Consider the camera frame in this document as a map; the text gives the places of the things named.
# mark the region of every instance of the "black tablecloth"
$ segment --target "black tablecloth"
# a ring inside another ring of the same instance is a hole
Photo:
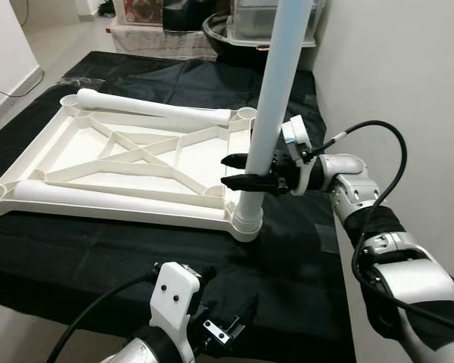
[[[262,75],[200,60],[92,52],[0,131],[0,176],[80,86],[193,107],[257,105]],[[297,73],[286,119],[301,114],[322,142],[313,75]],[[272,361],[354,361],[341,261],[326,196],[266,196],[260,237],[101,219],[9,213],[0,217],[0,304],[70,323],[104,291],[156,261],[213,265],[204,302],[231,318],[259,298],[253,326],[228,355]],[[151,287],[138,285],[100,305],[82,327],[128,335],[149,320]]]

